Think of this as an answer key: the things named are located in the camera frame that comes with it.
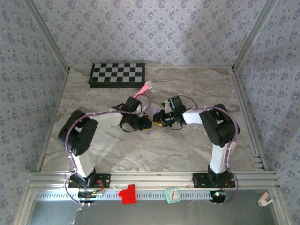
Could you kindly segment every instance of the red toy block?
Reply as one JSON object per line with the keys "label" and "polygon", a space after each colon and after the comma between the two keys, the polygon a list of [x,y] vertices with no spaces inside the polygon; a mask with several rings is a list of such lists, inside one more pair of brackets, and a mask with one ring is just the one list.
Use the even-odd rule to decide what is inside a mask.
{"label": "red toy block", "polygon": [[119,196],[122,198],[123,205],[136,203],[135,185],[129,184],[128,189],[119,192]]}

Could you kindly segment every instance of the checkered pattern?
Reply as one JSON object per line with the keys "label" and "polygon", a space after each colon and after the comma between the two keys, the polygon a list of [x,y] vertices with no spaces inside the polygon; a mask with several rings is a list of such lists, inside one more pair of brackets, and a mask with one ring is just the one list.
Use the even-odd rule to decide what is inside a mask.
{"label": "checkered pattern", "polygon": [[97,87],[140,87],[144,83],[145,69],[143,63],[98,63],[93,64],[89,84]]}

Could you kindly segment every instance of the floral wallpaper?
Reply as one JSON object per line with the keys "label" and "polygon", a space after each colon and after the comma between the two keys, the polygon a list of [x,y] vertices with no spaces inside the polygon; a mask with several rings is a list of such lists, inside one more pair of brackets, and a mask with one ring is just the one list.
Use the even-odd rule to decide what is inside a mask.
{"label": "floral wallpaper", "polygon": [[12,224],[66,74],[21,0],[0,1],[0,224]]}
{"label": "floral wallpaper", "polygon": [[294,224],[300,224],[299,28],[300,3],[279,1],[239,72]]}
{"label": "floral wallpaper", "polygon": [[232,65],[265,0],[34,0],[68,65]]}

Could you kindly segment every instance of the marble surface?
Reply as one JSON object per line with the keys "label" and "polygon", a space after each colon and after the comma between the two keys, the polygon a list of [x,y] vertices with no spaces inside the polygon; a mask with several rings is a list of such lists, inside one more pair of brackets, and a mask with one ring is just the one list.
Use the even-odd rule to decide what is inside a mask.
{"label": "marble surface", "polygon": [[[138,91],[136,88],[90,89],[89,73],[88,69],[75,69],[69,73],[42,171],[68,171],[73,168],[57,140],[57,134],[74,110],[106,111]],[[223,103],[241,129],[238,147],[229,159],[230,168],[253,170],[250,141],[226,72],[208,68],[147,67],[146,80],[150,79],[154,88],[147,92],[152,99],[149,114],[177,94],[192,97],[199,106]],[[190,100],[182,99],[187,107],[193,106]],[[143,97],[140,100],[145,107],[147,100]],[[117,126],[98,129],[89,150],[97,171],[205,171],[211,159],[212,144],[202,125],[185,125],[180,131],[155,127],[149,134],[147,131],[126,133]]]}

